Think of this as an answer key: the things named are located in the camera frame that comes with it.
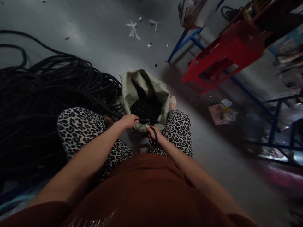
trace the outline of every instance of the black cable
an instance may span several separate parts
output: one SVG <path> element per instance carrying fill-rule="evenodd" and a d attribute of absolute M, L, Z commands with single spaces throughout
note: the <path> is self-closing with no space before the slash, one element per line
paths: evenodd
<path fill-rule="evenodd" d="M 122 105 L 116 104 L 121 83 L 89 61 L 52 49 L 31 35 L 0 30 L 4 33 L 25 36 L 57 54 L 26 69 L 23 48 L 0 44 L 23 56 L 21 64 L 0 69 L 0 175 L 28 176 L 66 160 L 56 127 L 63 110 L 84 107 L 121 118 Z"/>

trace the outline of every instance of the foot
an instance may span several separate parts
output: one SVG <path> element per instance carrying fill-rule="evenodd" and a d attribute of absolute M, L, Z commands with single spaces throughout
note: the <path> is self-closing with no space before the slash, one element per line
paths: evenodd
<path fill-rule="evenodd" d="M 176 97 L 175 96 L 170 97 L 169 102 L 170 102 L 169 111 L 176 110 L 176 105 L 177 105 Z"/>

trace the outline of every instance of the blue metal frame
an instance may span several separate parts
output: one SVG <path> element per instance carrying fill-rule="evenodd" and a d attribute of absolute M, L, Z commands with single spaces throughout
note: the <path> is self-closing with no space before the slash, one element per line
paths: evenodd
<path fill-rule="evenodd" d="M 216 11 L 219 9 L 219 7 L 222 5 L 223 2 L 224 2 L 224 0 L 220 0 L 220 2 L 217 5 Z M 171 52 L 170 57 L 168 58 L 167 62 L 170 63 L 170 61 L 173 58 L 173 56 L 175 55 L 175 53 L 177 53 L 186 43 L 188 43 L 189 40 L 191 40 L 201 50 L 204 50 L 205 47 L 194 37 L 197 34 L 199 35 L 202 30 L 203 30 L 203 28 L 197 29 L 184 42 L 182 42 L 184 40 L 185 36 L 187 35 L 188 31 L 189 31 L 188 29 L 184 29 L 184 32 L 182 33 L 180 39 L 178 40 L 175 48 Z"/>
<path fill-rule="evenodd" d="M 218 8 L 221 6 L 221 4 L 224 2 L 224 0 L 221 0 L 219 2 L 219 4 L 217 5 L 216 11 L 218 10 Z M 179 51 L 188 41 L 192 41 L 195 45 L 197 45 L 201 50 L 204 50 L 205 47 L 194 37 L 197 34 L 200 34 L 200 32 L 203 30 L 203 28 L 199 28 L 197 29 L 195 32 L 193 32 L 184 42 L 183 39 L 186 37 L 187 33 L 188 33 L 188 29 L 185 29 L 184 32 L 182 33 L 179 41 L 177 42 L 175 48 L 173 49 L 170 57 L 168 58 L 167 62 L 170 62 L 171 59 L 173 58 L 173 56 L 175 55 L 175 53 L 177 51 Z M 294 151 L 303 151 L 303 144 L 300 143 L 300 141 L 298 141 L 295 138 L 296 135 L 296 131 L 297 131 L 297 122 L 294 122 L 291 126 L 291 136 L 290 136 L 290 141 L 289 141 L 289 146 L 286 145 L 279 145 L 279 144 L 274 144 L 274 140 L 275 140 L 275 135 L 278 129 L 278 118 L 279 118 L 279 114 L 281 111 L 281 106 L 282 106 L 282 102 L 284 100 L 287 99 L 293 99 L 293 98 L 298 98 L 298 97 L 302 97 L 302 95 L 293 95 L 293 96 L 289 96 L 289 97 L 285 97 L 285 98 L 278 98 L 278 99 L 273 99 L 273 100 L 269 100 L 266 102 L 261 102 L 257 97 L 255 97 L 252 93 L 250 93 L 244 86 L 243 84 L 234 76 L 231 77 L 231 80 L 237 84 L 258 106 L 260 106 L 269 116 L 272 117 L 273 119 L 273 124 L 271 126 L 271 131 L 270 131 L 270 135 L 269 135 L 269 139 L 267 143 L 259 143 L 259 142 L 250 142 L 247 141 L 248 143 L 252 143 L 255 145 L 259 145 L 259 146 L 265 146 L 265 147 L 273 147 L 273 148 L 278 148 L 278 149 L 286 149 L 286 150 L 294 150 Z M 278 102 L 277 106 L 276 106 L 276 111 L 275 114 L 273 114 L 265 105 L 264 103 L 270 103 L 270 102 Z M 292 166 L 299 166 L 302 167 L 301 165 L 299 165 L 292 157 L 290 157 L 289 155 L 285 154 L 283 151 L 281 151 L 289 160 L 289 162 L 285 163 L 287 165 L 292 165 Z"/>

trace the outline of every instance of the gray floor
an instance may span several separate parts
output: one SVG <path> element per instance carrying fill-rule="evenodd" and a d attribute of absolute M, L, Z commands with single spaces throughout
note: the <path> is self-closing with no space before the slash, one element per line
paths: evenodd
<path fill-rule="evenodd" d="M 191 119 L 194 159 L 230 192 L 257 224 L 289 226 L 288 206 L 260 171 L 263 164 L 247 159 L 237 146 L 238 134 L 241 134 L 239 125 L 243 122 L 240 119 L 250 121 L 251 100 L 229 80 L 205 96 L 183 84 L 181 77 L 187 70 L 187 63 L 199 53 L 197 47 L 187 44 L 182 49 L 184 52 L 176 54 L 172 65 L 165 62 L 183 32 L 176 1 L 2 1 L 0 29 L 29 33 L 50 47 L 87 59 L 100 71 L 117 78 L 128 68 L 143 68 L 166 83 L 171 95 L 178 100 L 178 108 Z M 226 0 L 225 5 L 244 4 L 239 0 Z M 148 19 L 163 22 L 158 25 L 157 32 Z M 130 20 L 138 23 L 137 33 L 142 40 L 128 36 L 131 29 L 125 27 L 125 23 Z M 226 23 L 217 12 L 209 28 L 203 31 L 205 40 L 202 42 L 211 42 Z M 29 64 L 52 55 L 26 38 L 1 35 L 0 42 L 24 47 L 31 59 Z M 17 51 L 8 55 L 7 51 L 0 50 L 0 56 L 6 66 L 21 61 Z M 273 61 L 274 57 L 265 53 L 237 77 L 264 99 L 287 95 L 288 90 L 276 79 L 277 69 L 271 66 Z M 239 119 L 232 125 L 215 127 L 207 107 L 223 98 L 235 103 L 233 108 L 240 112 Z M 132 147 L 134 142 L 143 143 L 134 138 L 130 140 L 127 134 L 123 134 L 122 139 Z"/>

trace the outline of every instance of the red plastic stool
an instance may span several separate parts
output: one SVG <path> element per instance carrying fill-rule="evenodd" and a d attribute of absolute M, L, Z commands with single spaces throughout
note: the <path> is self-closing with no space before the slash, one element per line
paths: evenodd
<path fill-rule="evenodd" d="M 264 39 L 260 30 L 240 20 L 192 60 L 182 81 L 195 82 L 204 88 L 202 94 L 205 95 L 206 92 L 262 57 L 263 51 Z M 238 68 L 228 75 L 225 73 L 221 75 L 222 71 L 232 64 L 238 65 Z M 204 75 L 207 81 L 201 79 L 199 75 L 210 67 L 211 69 Z"/>

